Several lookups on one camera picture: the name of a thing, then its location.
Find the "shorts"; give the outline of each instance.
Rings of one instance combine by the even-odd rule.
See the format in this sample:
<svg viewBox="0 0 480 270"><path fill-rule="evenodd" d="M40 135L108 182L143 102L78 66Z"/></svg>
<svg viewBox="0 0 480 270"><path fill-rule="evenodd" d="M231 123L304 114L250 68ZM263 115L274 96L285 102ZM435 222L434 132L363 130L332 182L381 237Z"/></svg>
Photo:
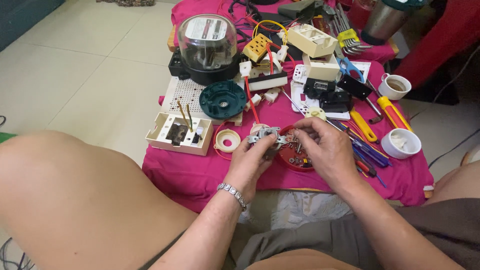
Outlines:
<svg viewBox="0 0 480 270"><path fill-rule="evenodd" d="M480 269L480 199L451 199L396 209L432 244L465 269ZM147 270L181 237L180 234L140 270ZM252 233L237 224L223 269L245 269L256 261L301 248L321 251L360 269L382 270L355 215L310 222L297 229Z"/></svg>

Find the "forearm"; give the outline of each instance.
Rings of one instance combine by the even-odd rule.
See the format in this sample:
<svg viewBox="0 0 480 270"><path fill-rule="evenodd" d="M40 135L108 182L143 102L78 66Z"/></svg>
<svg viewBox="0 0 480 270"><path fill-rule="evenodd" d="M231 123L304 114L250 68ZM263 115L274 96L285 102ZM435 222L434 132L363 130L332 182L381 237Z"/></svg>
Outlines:
<svg viewBox="0 0 480 270"><path fill-rule="evenodd" d="M150 270L220 269L241 213L238 200L220 190Z"/></svg>
<svg viewBox="0 0 480 270"><path fill-rule="evenodd" d="M351 206L385 269L463 269L423 237L365 181L338 194Z"/></svg>

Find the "yellow power strip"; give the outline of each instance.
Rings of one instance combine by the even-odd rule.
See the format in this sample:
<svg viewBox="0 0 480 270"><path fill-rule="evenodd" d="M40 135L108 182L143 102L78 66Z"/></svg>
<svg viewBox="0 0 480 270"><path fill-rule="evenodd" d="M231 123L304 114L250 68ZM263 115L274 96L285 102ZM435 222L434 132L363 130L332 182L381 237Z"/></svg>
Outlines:
<svg viewBox="0 0 480 270"><path fill-rule="evenodd" d="M272 42L266 36L257 34L244 48L243 54L254 62L258 62L267 53L267 43Z"/></svg>

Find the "tile floor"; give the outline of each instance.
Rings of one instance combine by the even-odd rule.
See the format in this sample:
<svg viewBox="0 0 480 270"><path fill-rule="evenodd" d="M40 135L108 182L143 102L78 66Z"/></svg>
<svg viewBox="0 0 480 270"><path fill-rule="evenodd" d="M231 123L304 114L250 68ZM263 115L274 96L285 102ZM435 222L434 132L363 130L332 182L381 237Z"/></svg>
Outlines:
<svg viewBox="0 0 480 270"><path fill-rule="evenodd" d="M169 82L170 10L178 0L123 8L94 0L65 4L0 52L2 132L63 131L142 164L158 96ZM429 104L403 100L414 114ZM434 105L412 121L427 161L480 126L478 104ZM435 179L455 168L475 136L439 160ZM0 244L8 238L0 229ZM20 250L9 251L19 259Z"/></svg>

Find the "bracelet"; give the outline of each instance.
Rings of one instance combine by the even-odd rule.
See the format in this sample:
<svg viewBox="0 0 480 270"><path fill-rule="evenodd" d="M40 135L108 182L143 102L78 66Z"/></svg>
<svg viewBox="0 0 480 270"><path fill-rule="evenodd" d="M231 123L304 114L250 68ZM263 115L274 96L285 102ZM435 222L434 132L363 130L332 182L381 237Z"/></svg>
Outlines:
<svg viewBox="0 0 480 270"><path fill-rule="evenodd" d="M240 194L240 191L237 191L236 188L234 188L234 187L232 187L232 186L230 186L229 184L226 184L226 183L221 183L221 184L218 185L218 187L216 187L217 191L219 191L220 189L226 190L226 191L230 192L230 194L235 196L235 198L239 201L239 203L242 207L242 211L247 210L247 204L245 203L245 200L243 199L243 196Z"/></svg>

